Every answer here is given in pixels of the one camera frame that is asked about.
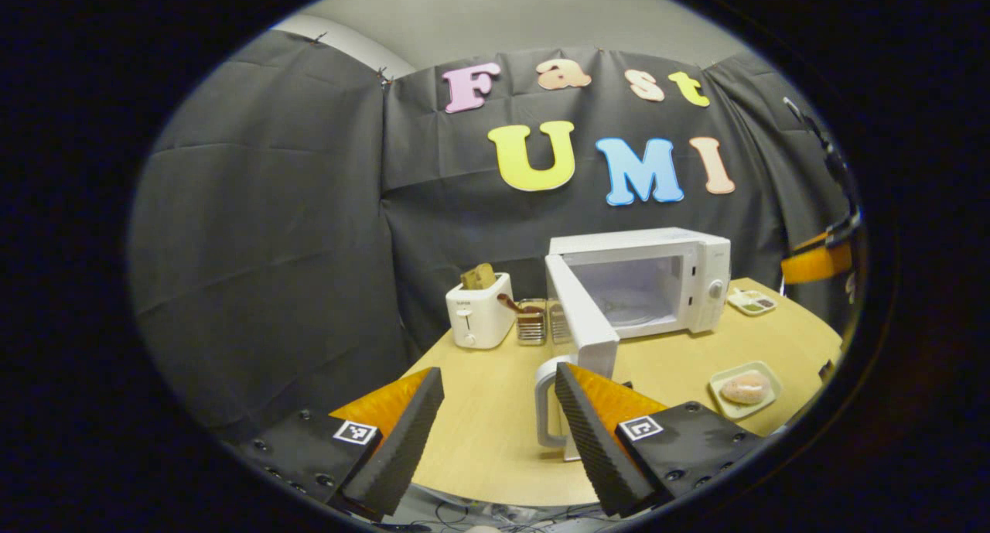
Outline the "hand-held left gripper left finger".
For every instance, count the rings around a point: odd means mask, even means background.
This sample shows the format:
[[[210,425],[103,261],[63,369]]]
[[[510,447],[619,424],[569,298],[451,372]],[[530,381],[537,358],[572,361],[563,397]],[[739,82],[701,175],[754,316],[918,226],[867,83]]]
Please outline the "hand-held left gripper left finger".
[[[225,427],[230,451],[315,504],[358,518],[398,508],[445,399],[441,368],[386,384],[305,379]]]

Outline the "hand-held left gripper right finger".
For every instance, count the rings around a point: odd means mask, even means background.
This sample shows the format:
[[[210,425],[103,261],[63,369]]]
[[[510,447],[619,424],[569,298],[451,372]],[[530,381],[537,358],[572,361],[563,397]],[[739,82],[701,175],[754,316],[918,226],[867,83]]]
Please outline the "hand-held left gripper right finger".
[[[554,390],[609,516],[629,518],[686,497],[764,442],[700,402],[666,406],[576,364],[558,364]]]

